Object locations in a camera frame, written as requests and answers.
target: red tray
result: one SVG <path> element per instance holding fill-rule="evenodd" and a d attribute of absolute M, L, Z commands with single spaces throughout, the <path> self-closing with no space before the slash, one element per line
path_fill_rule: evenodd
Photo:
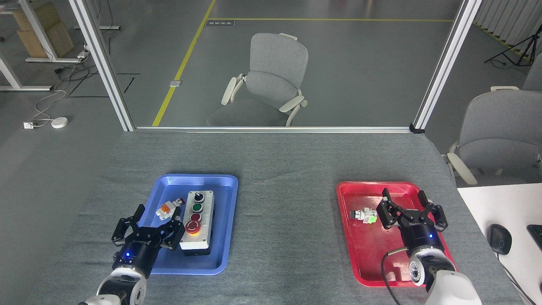
<path fill-rule="evenodd" d="M 387 187 L 391 200 L 404 208 L 423 207 L 418 200 L 420 189 L 410 182 L 357 182 L 345 181 L 337 185 L 337 198 L 343 220 L 344 234 L 350 254 L 350 263 L 354 277 L 361 284 L 369 287 L 385 286 L 380 271 L 380 263 L 386 252 L 403 247 L 398 228 L 384 229 L 380 219 L 373 224 L 364 224 L 360 220 L 350 219 L 349 212 L 368 207 L 376 209 L 382 200 L 382 190 Z M 448 247 L 442 238 L 444 254 L 452 262 Z M 414 287 L 409 275 L 409 258 L 406 252 L 397 253 L 386 259 L 384 269 L 390 286 Z"/>

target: red emergency stop button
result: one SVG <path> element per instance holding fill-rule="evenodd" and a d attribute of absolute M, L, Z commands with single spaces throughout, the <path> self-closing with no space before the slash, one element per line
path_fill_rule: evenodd
<path fill-rule="evenodd" d="M 202 216 L 199 213 L 194 213 L 192 214 L 192 216 L 190 216 L 190 219 L 195 221 L 202 221 Z"/>
<path fill-rule="evenodd" d="M 202 224 L 197 220 L 190 220 L 184 228 L 189 234 L 196 235 L 199 233 L 199 230 L 202 228 Z"/>

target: electrical component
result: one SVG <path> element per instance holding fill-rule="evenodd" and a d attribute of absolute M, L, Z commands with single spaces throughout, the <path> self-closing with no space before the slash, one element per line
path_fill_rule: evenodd
<path fill-rule="evenodd" d="M 160 220 L 165 220 L 173 215 L 176 207 L 184 204 L 184 199 L 179 198 L 173 202 L 168 201 L 164 203 L 157 211 L 156 215 L 160 217 Z"/>
<path fill-rule="evenodd" d="M 363 220 L 364 224 L 373 224 L 378 219 L 376 210 L 370 209 L 368 207 L 363 208 L 363 211 L 360 209 L 355 210 L 355 211 L 350 211 L 350 218 Z"/>
<path fill-rule="evenodd" d="M 211 253 L 212 216 L 215 196 L 211 190 L 189 192 L 186 198 L 183 223 L 185 232 L 180 248 L 185 255 L 208 255 Z"/>
<path fill-rule="evenodd" d="M 84 51 L 81 51 L 81 53 L 79 53 L 79 55 L 77 55 L 77 58 L 79 58 L 79 59 L 85 59 L 85 58 L 88 57 L 89 54 L 90 54 L 90 53 L 89 53 L 88 51 L 84 50 Z"/>

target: blue tray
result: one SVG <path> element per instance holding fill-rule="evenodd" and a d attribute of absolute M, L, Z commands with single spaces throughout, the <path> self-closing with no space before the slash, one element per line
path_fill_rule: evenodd
<path fill-rule="evenodd" d="M 156 210 L 166 201 L 186 200 L 191 190 L 212 190 L 215 211 L 212 225 L 211 254 L 185 256 L 180 247 L 176 251 L 160 250 L 152 274 L 216 275 L 226 268 L 233 226 L 237 178 L 231 175 L 163 175 L 154 183 L 145 206 L 140 226 L 157 227 L 169 221 L 160 220 Z"/>

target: gray tablecloth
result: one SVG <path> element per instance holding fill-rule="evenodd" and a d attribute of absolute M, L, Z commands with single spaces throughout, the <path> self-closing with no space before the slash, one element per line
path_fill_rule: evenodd
<path fill-rule="evenodd" d="M 441 204 L 443 235 L 484 304 L 522 304 L 424 135 L 125 133 L 30 304 L 77 304 L 111 272 L 120 217 L 163 174 L 231 174 L 239 188 L 229 263 L 216 276 L 151 275 L 145 305 L 392 304 L 352 274 L 335 187 L 410 181 Z M 423 288 L 395 288 L 423 304 Z"/>

